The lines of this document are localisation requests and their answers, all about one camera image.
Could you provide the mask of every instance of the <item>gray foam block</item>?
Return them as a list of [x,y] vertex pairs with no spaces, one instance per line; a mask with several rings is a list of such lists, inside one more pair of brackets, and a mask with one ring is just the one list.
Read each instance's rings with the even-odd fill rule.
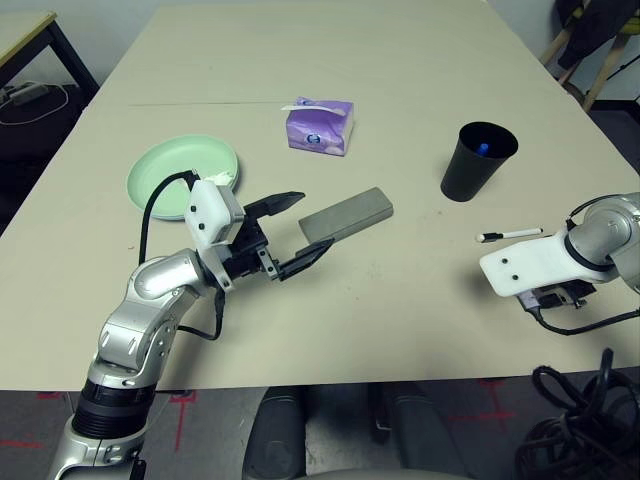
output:
[[301,219],[298,223],[309,243],[353,235],[393,215],[393,205],[374,187]]

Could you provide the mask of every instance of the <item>marker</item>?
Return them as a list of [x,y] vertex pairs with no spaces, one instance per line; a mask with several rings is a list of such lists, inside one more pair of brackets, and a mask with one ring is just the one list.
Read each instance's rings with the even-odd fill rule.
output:
[[541,228],[529,228],[527,230],[517,230],[515,232],[504,233],[479,233],[476,235],[476,242],[478,243],[491,243],[503,238],[518,238],[528,237],[530,235],[540,235],[543,232]]
[[489,144],[481,143],[480,146],[476,149],[476,153],[481,157],[485,157],[487,153],[489,153]]

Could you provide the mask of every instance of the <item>purple tissue box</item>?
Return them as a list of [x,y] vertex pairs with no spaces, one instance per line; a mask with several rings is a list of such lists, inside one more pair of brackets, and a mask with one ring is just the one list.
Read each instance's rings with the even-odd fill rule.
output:
[[287,137],[291,148],[344,156],[353,129],[353,103],[298,97],[289,110]]

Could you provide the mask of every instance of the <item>green plate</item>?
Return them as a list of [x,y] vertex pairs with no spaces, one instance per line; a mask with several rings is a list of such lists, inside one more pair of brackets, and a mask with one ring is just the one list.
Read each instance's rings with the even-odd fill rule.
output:
[[[131,168],[127,193],[144,211],[153,190],[169,175],[196,170],[200,178],[228,172],[231,188],[238,181],[238,158],[222,140],[208,135],[183,135],[150,148]],[[156,200],[151,216],[162,220],[182,220],[189,202],[189,189],[181,180],[168,185]]]

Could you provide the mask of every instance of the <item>black cup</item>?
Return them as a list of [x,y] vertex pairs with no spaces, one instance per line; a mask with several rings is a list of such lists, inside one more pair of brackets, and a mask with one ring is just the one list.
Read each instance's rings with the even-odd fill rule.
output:
[[517,151],[518,140],[506,128],[488,122],[466,124],[458,134],[458,145],[440,190],[456,202],[471,200]]

